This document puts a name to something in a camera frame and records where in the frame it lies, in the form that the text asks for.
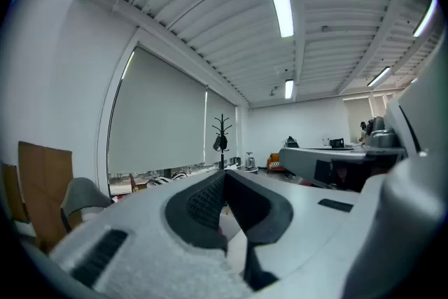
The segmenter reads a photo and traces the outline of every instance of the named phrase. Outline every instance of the orange chair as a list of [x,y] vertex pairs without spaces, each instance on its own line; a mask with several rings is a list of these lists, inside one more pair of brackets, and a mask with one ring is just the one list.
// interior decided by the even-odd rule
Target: orange chair
[[285,171],[285,169],[280,166],[278,153],[271,153],[271,156],[267,159],[267,173],[269,173],[269,171]]

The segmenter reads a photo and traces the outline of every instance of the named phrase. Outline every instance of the kettle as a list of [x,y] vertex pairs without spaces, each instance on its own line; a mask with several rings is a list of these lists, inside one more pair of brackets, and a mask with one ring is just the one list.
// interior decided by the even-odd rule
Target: kettle
[[246,159],[246,167],[255,167],[255,158],[251,157],[253,152],[246,152],[248,157]]

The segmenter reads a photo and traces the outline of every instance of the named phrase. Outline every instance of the coat rack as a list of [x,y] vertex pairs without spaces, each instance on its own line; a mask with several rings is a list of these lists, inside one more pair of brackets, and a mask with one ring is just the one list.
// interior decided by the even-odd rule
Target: coat rack
[[217,117],[215,117],[215,119],[219,121],[220,128],[217,128],[216,126],[212,125],[212,127],[215,127],[219,131],[216,133],[218,135],[218,137],[216,137],[216,141],[215,141],[215,144],[213,145],[213,149],[215,151],[221,151],[221,163],[219,165],[219,168],[224,169],[224,152],[228,151],[226,149],[227,148],[227,138],[225,137],[225,135],[228,134],[228,132],[226,132],[226,130],[231,128],[232,125],[224,128],[224,122],[226,120],[228,120],[229,118],[227,117],[226,119],[224,119],[223,114],[221,114],[221,119],[219,119]]

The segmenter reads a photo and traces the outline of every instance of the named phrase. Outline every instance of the gray chair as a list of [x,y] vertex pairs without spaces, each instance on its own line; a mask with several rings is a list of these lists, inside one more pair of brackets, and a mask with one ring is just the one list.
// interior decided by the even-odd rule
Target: gray chair
[[104,195],[91,180],[85,177],[72,179],[61,204],[61,219],[65,230],[67,233],[71,232],[67,218],[75,211],[89,207],[106,208],[112,203],[113,200]]

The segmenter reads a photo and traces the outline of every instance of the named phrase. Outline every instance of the chair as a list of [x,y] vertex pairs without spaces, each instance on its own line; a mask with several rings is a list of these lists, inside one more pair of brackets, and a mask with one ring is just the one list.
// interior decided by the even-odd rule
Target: chair
[[269,171],[285,171],[280,165],[278,153],[271,153],[271,156],[267,159],[267,173],[269,173]]
[[89,207],[106,208],[112,203],[113,200],[103,195],[91,180],[84,177],[72,179],[61,204],[61,219],[65,230],[67,233],[71,232],[67,219],[75,211]]

